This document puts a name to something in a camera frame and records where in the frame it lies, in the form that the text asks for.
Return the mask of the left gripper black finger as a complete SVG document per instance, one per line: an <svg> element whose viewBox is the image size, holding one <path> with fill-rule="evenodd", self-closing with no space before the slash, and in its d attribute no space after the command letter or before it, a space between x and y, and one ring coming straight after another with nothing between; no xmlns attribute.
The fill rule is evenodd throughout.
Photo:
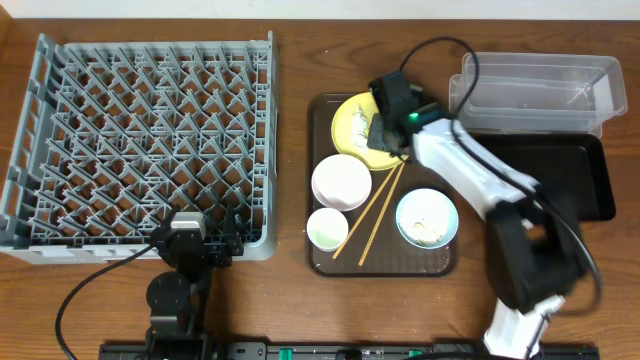
<svg viewBox="0 0 640 360"><path fill-rule="evenodd" d="M240 238L236 225L235 208L232 205L226 209L222 228L222 239L231 256L244 255L244 242Z"/></svg>
<svg viewBox="0 0 640 360"><path fill-rule="evenodd" d="M162 220L160 225L158 226L159 231L167 232L171 229L171 222L175 215L181 210L181 207L177 204L173 204L166 214L165 218Z"/></svg>

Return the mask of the white napkin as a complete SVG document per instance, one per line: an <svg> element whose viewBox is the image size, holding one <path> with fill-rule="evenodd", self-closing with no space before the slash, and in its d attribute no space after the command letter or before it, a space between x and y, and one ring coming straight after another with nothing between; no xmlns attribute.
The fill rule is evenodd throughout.
<svg viewBox="0 0 640 360"><path fill-rule="evenodd" d="M358 107L352 115L351 143L354 147L367 150L369 123L362 109Z"/></svg>

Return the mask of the light blue bowl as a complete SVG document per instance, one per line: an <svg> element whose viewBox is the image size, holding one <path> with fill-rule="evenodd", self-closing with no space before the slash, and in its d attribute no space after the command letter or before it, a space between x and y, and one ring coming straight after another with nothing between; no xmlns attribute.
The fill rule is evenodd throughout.
<svg viewBox="0 0 640 360"><path fill-rule="evenodd" d="M458 211L452 200L435 189L412 190L399 201L395 223L411 245L425 250L447 246L459 227Z"/></svg>

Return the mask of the small white green cup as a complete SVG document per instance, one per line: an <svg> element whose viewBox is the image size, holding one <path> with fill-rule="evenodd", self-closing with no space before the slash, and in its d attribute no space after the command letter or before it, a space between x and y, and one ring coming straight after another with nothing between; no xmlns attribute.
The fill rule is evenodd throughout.
<svg viewBox="0 0 640 360"><path fill-rule="evenodd" d="M349 224L346 217L333 208L321 208L308 218L306 234L318 249L330 252L337 250L347 239Z"/></svg>

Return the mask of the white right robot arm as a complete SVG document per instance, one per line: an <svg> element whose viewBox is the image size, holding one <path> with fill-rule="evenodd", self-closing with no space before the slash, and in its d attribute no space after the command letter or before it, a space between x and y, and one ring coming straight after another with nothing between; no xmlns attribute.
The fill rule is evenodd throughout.
<svg viewBox="0 0 640 360"><path fill-rule="evenodd" d="M489 355L530 359L551 316L586 274L601 278L570 196L504 163L437 104L376 105L368 145L411 151L451 185L485 223L486 273L497 296L483 336Z"/></svg>

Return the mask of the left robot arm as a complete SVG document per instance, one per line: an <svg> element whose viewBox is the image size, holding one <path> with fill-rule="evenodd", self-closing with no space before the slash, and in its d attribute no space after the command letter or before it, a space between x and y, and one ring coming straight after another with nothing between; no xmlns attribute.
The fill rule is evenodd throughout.
<svg viewBox="0 0 640 360"><path fill-rule="evenodd" d="M156 276L146 291L150 328L140 359L219 360L226 346L205 330L204 319L213 270L228 267L244 254L235 213L228 210L222 222L221 244L206 246L205 215L184 212L178 205L150 235L149 243L171 267Z"/></svg>

